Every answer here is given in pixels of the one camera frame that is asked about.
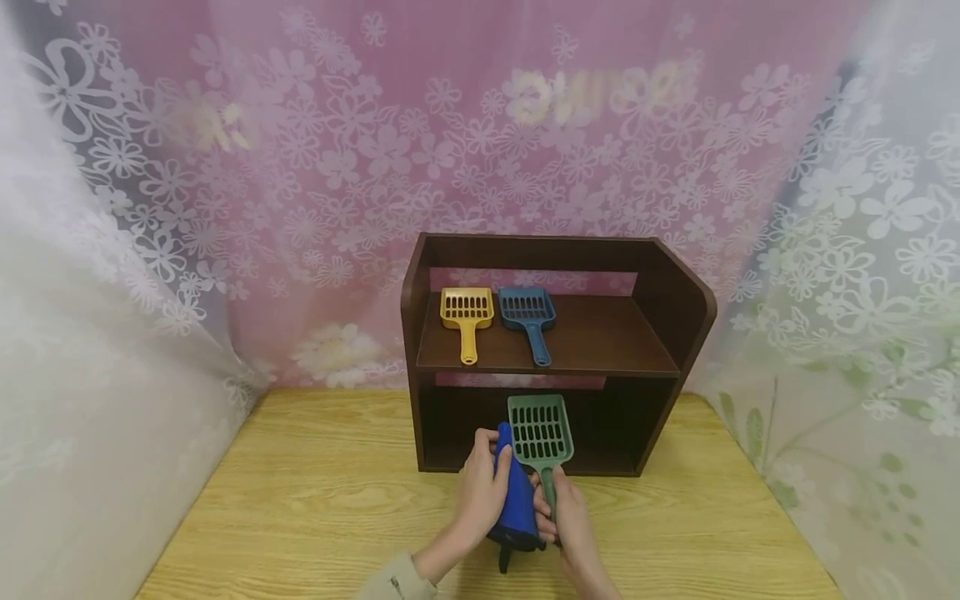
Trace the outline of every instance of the litter scoop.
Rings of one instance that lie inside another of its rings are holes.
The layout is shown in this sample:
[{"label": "litter scoop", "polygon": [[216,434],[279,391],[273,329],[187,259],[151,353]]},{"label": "litter scoop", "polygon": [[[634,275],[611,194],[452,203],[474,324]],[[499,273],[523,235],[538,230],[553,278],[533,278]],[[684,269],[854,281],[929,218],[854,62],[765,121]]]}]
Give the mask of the litter scoop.
[{"label": "litter scoop", "polygon": [[557,491],[553,468],[573,458],[573,437],[566,404],[559,394],[510,396],[507,413],[514,434],[514,455],[540,475],[550,518],[557,520]]},{"label": "litter scoop", "polygon": [[549,367],[550,352],[546,350],[543,330],[557,321],[550,295],[541,287],[502,287],[497,291],[497,297],[504,326],[526,330],[534,363],[538,367]]},{"label": "litter scoop", "polygon": [[477,329],[493,323],[489,287],[445,287],[440,292],[440,319],[447,329],[460,329],[460,362],[477,362]]}]

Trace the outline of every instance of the blue litter scoop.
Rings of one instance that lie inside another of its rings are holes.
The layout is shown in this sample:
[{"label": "blue litter scoop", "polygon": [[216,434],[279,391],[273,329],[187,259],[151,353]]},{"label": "blue litter scoop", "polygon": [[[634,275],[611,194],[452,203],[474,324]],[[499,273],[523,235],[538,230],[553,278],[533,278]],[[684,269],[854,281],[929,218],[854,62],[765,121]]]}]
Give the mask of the blue litter scoop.
[{"label": "blue litter scoop", "polygon": [[502,287],[497,292],[500,318],[508,329],[526,331],[538,367],[550,366],[543,330],[557,321],[550,295],[541,287]]}]

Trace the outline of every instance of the sheer curtain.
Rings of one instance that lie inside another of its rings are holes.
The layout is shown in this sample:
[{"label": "sheer curtain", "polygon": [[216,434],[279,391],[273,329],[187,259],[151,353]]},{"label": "sheer curtain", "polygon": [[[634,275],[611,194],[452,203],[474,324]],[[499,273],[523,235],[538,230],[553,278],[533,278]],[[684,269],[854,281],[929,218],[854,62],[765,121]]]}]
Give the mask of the sheer curtain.
[{"label": "sheer curtain", "polygon": [[264,380],[84,181],[20,31],[0,5],[0,596],[130,598]]},{"label": "sheer curtain", "polygon": [[850,598],[960,589],[958,19],[864,19],[694,386]]}]

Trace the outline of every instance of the brown wooden shelf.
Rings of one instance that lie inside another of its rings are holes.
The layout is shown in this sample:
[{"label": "brown wooden shelf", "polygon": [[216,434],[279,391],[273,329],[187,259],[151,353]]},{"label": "brown wooden shelf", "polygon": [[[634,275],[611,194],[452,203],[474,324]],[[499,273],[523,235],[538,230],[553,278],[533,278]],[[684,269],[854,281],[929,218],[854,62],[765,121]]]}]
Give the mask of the brown wooden shelf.
[{"label": "brown wooden shelf", "polygon": [[[552,296],[555,326],[543,332],[552,363],[534,365],[524,331],[493,324],[477,331],[477,364],[470,372],[676,377],[680,370],[632,298]],[[460,331],[440,319],[440,294],[430,294],[417,368],[461,372]]]},{"label": "brown wooden shelf", "polygon": [[[477,332],[476,365],[460,363],[460,332],[440,320],[435,268],[635,273],[629,297],[552,296],[544,332],[552,364],[534,366],[523,331],[499,315]],[[564,467],[584,475],[643,471],[716,317],[709,288],[660,240],[422,233],[403,279],[403,345],[420,470],[455,472],[477,427],[507,419],[507,397],[561,394],[576,452]],[[602,390],[438,386],[439,372],[604,377]]]}]

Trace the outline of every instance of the light wood tabletop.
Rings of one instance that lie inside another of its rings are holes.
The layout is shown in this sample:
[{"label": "light wood tabletop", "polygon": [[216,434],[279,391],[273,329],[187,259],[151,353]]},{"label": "light wood tabletop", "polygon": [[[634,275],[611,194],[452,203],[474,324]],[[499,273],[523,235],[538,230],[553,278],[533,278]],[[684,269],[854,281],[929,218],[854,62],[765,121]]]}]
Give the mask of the light wood tabletop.
[{"label": "light wood tabletop", "polygon": [[[253,412],[139,600],[350,598],[452,507],[457,476],[420,473],[403,392],[280,390]],[[638,479],[575,478],[626,599],[840,598],[701,399],[684,396]],[[497,571],[485,541],[441,598],[572,598],[555,548]]]}]

